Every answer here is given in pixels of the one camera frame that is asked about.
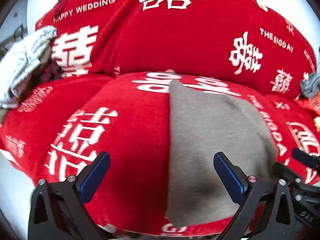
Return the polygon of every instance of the red velvet fabric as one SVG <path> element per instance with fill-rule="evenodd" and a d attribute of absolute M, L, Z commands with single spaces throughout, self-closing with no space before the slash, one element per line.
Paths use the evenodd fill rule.
<path fill-rule="evenodd" d="M 86 205 L 97 224 L 151 235 L 219 233 L 230 218 L 179 229 L 164 218 L 170 149 L 168 92 L 173 79 L 205 93 L 252 103 L 274 138 L 276 160 L 306 182 L 319 181 L 291 158 L 295 147 L 319 154 L 319 135 L 312 119 L 295 102 L 214 78 L 171 73 L 131 73 L 113 80 L 89 74 L 43 84 L 40 88 L 53 89 L 42 102 L 31 112 L 22 111 L 21 106 L 10 111 L 0 128 L 4 142 L 7 136 L 25 142 L 23 156 L 17 157 L 8 145 L 5 150 L 35 184 L 41 178 L 64 180 L 90 164 L 96 153 L 107 151 L 111 167 Z"/>
<path fill-rule="evenodd" d="M 57 27 L 54 55 L 70 72 L 115 77 L 173 69 L 181 74 L 214 76 L 262 94 L 284 93 L 294 99 L 300 93 L 302 74 L 315 69 L 313 50 L 301 33 L 256 0 L 64 3 L 58 18 L 53 9 L 39 20 L 37 28 Z M 247 46 L 240 46 L 244 41 L 235 39 L 244 36 Z M 70 44 L 68 39 L 76 42 Z M 239 56 L 231 53 L 238 46 L 240 54 L 246 50 L 242 61 L 229 60 Z M 246 65 L 240 71 L 244 61 Z M 260 64 L 260 69 L 253 62 Z M 289 85 L 276 83 L 281 78 L 287 78 L 284 82 Z"/>

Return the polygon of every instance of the red cushion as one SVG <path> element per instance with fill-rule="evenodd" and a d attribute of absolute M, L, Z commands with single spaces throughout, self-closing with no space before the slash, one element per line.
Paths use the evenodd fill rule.
<path fill-rule="evenodd" d="M 148 1 L 68 0 L 58 17 L 54 8 L 36 27 L 57 27 L 54 56 L 68 71 L 117 76 L 173 69 L 294 99 L 302 74 L 315 70 L 301 33 L 256 0 L 158 0 L 158 7 Z"/>
<path fill-rule="evenodd" d="M 45 84 L 53 90 L 42 103 L 29 113 L 10 111 L 0 128 L 3 140 L 10 135 L 25 142 L 24 155 L 16 160 L 35 184 L 41 178 L 49 182 L 64 180 L 90 164 L 96 153 L 107 151 L 111 167 L 86 205 L 97 224 L 151 235 L 194 236 L 219 233 L 230 221 L 175 229 L 164 218 L 170 147 L 168 92 L 172 79 L 205 93 L 233 95 L 252 103 L 274 138 L 277 160 L 287 163 L 306 182 L 319 181 L 319 176 L 313 177 L 291 158 L 295 147 L 319 154 L 318 147 L 314 147 L 319 145 L 319 135 L 311 118 L 291 100 L 196 76 L 132 73 L 107 84 L 107 79 L 98 77 L 95 89 L 89 85 L 97 83 L 94 75 Z"/>

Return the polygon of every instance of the red bedding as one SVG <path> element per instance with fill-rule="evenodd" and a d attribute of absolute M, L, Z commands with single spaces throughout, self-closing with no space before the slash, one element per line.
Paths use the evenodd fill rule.
<path fill-rule="evenodd" d="M 252 103 L 270 129 L 277 160 L 306 183 L 320 180 L 291 158 L 296 147 L 320 154 L 312 118 L 293 101 L 303 73 L 315 70 L 313 50 L 258 1 L 63 0 L 36 28 L 46 25 L 58 30 L 52 57 L 74 77 L 37 87 L 7 114 L 0 138 L 35 184 L 78 174 L 107 151 L 111 167 L 86 205 L 97 224 L 198 236 L 220 233 L 230 221 L 173 228 L 164 218 L 173 79 Z M 154 72 L 167 69 L 179 74 Z"/>
<path fill-rule="evenodd" d="M 303 176 L 319 176 L 291 158 L 295 147 L 319 154 L 319 135 L 308 113 L 294 101 L 214 78 L 171 73 L 131 73 L 116 79 L 83 75 L 43 84 L 46 96 L 28 112 L 10 111 L 0 128 L 5 150 L 36 184 L 62 181 L 104 150 L 111 167 L 86 205 L 99 225 L 171 236 L 221 232 L 229 219 L 175 229 L 164 218 L 169 160 L 169 83 L 178 79 L 205 93 L 222 93 L 252 103 L 278 148 L 277 160 Z"/>
<path fill-rule="evenodd" d="M 173 69 L 294 99 L 315 70 L 301 33 L 256 0 L 64 0 L 36 28 L 46 25 L 73 74 Z"/>

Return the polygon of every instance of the gray fabric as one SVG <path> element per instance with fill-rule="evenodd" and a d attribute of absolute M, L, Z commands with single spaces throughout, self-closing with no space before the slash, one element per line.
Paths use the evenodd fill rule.
<path fill-rule="evenodd" d="M 3 124 L 4 118 L 5 118 L 5 115 L 7 114 L 7 112 L 9 112 L 8 109 L 0 108 L 0 125 Z"/>
<path fill-rule="evenodd" d="M 320 88 L 320 73 L 312 72 L 307 79 L 301 80 L 300 88 L 306 98 L 315 96 Z"/>
<path fill-rule="evenodd" d="M 170 171 L 166 217 L 174 227 L 233 216 L 231 201 L 213 167 L 224 152 L 249 176 L 269 177 L 276 158 L 270 131 L 250 103 L 170 85 Z"/>

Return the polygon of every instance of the white fabric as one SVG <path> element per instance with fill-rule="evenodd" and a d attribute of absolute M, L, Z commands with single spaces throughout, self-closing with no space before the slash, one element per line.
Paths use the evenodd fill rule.
<path fill-rule="evenodd" d="M 15 43 L 0 62 L 0 107 L 18 106 L 17 98 L 25 90 L 39 57 L 57 36 L 57 29 L 46 26 Z"/>

